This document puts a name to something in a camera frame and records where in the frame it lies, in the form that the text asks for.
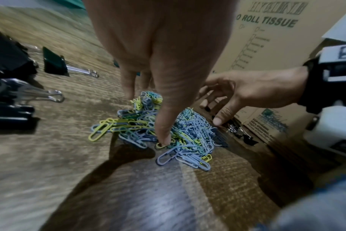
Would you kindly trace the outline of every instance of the wooden table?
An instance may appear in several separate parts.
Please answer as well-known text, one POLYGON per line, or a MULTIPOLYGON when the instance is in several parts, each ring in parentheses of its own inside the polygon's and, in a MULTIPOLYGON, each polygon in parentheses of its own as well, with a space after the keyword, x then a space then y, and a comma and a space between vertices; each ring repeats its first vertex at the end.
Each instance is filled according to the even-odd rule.
POLYGON ((130 103, 86 13, 0 8, 0 30, 100 73, 46 74, 41 53, 31 53, 36 82, 66 100, 32 102, 41 119, 33 134, 0 134, 0 230, 240 231, 309 190, 263 143, 249 147, 228 134, 230 146, 214 150, 209 172, 177 161, 159 167, 161 152, 116 136, 90 142, 91 125, 130 103))

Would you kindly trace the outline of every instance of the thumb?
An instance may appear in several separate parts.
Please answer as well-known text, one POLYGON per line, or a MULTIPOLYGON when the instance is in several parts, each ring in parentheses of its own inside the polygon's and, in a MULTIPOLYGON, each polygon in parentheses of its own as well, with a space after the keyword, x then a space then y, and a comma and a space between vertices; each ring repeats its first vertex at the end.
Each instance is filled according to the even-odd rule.
POLYGON ((236 97, 232 97, 230 101, 216 114, 213 120, 214 125, 220 126, 234 118, 235 114, 242 108, 243 106, 241 106, 239 100, 236 97))
POLYGON ((184 108, 171 106, 168 103, 162 102, 158 115, 155 119, 155 133, 162 145, 169 145, 171 141, 170 131, 178 117, 179 113, 184 108))

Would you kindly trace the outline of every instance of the white paper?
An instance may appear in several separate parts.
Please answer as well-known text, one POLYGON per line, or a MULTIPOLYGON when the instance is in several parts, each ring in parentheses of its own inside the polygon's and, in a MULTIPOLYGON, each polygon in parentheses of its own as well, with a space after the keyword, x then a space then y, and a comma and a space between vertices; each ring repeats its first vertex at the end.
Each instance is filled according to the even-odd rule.
POLYGON ((346 14, 322 37, 346 42, 346 14))

